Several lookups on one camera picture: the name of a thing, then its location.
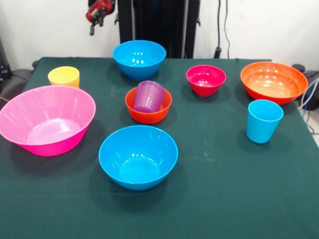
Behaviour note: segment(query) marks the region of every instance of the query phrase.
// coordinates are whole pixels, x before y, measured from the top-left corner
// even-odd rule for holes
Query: dark green cloth
[[[57,157],[35,156],[0,139],[2,239],[314,239],[319,238],[319,150],[293,103],[273,138],[246,135],[251,98],[240,81],[254,60],[166,59],[154,80],[173,96],[155,124],[179,149],[178,163],[153,189],[134,192],[102,171],[98,150],[133,121],[124,103],[135,87],[113,59],[42,58],[27,89],[70,65],[97,112],[83,140]],[[212,64],[227,81],[209,98],[195,95],[189,67]]]

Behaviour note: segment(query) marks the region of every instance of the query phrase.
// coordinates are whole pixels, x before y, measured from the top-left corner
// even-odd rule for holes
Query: white wall
[[[221,6],[221,47],[226,57],[225,0]],[[230,58],[302,63],[319,70],[319,0],[229,0]],[[217,0],[201,0],[194,57],[212,57],[217,46]]]
[[[42,56],[111,57],[120,43],[117,9],[90,36],[87,5],[87,0],[0,0],[0,37],[11,68],[31,68]]]
[[[225,0],[222,0],[221,47]],[[217,0],[201,0],[196,58],[213,57],[217,45]],[[318,0],[229,0],[227,32],[231,58],[270,58],[319,68]],[[87,0],[0,0],[0,36],[13,69],[31,68],[42,56],[111,57],[119,44],[116,11],[89,35]]]

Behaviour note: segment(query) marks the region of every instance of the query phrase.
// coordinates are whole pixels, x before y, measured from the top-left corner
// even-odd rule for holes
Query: orange bowl
[[[160,105],[159,111],[154,113],[143,113],[133,109],[136,91],[137,87],[131,89],[125,96],[125,104],[133,119],[140,123],[157,123],[167,116],[172,102],[172,97],[168,90],[165,89],[164,99]]]
[[[275,62],[249,64],[241,71],[240,77],[252,98],[279,105],[293,101],[308,88],[308,81],[300,71]]]

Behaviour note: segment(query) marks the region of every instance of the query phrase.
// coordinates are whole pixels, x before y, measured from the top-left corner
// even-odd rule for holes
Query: cup
[[[256,100],[248,106],[247,137],[255,143],[267,143],[284,116],[283,109],[268,100]]]
[[[159,111],[165,95],[164,88],[155,81],[142,81],[138,84],[133,109],[143,113]]]
[[[55,68],[49,72],[48,78],[51,85],[80,87],[80,72],[72,66]]]

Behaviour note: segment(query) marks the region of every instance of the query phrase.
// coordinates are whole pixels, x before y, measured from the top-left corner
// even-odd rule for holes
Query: small red bowl
[[[134,99],[137,92],[137,87],[131,89],[125,96],[125,104],[133,119],[140,123],[157,123],[162,121],[168,114],[170,105],[172,103],[172,96],[168,90],[165,90],[165,95],[159,111],[154,113],[143,113],[133,109]]]
[[[226,74],[215,66],[198,65],[186,73],[191,88],[199,96],[211,96],[226,81]]]

